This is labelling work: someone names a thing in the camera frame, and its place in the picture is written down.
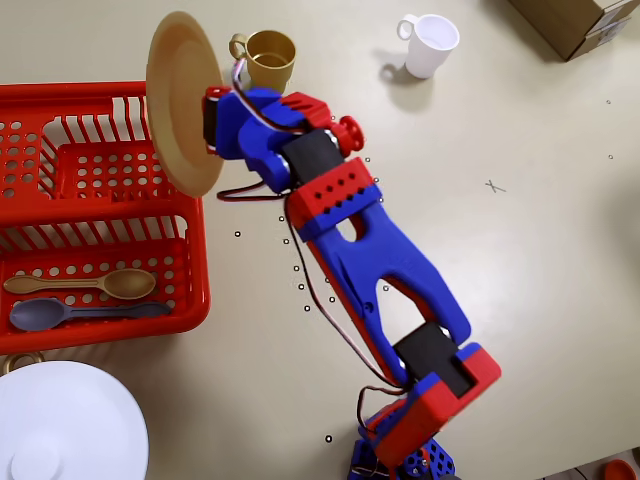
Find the blue gripper, black servo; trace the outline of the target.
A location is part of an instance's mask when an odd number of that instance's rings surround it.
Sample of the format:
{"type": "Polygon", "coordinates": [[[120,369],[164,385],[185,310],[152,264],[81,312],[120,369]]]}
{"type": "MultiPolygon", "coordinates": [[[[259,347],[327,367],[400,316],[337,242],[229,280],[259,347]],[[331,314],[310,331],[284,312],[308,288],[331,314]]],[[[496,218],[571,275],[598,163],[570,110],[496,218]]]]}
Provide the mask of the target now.
{"type": "Polygon", "coordinates": [[[282,147],[293,133],[274,130],[258,120],[228,86],[211,86],[202,99],[206,151],[224,160],[243,160],[275,193],[287,190],[291,171],[282,147]]]}

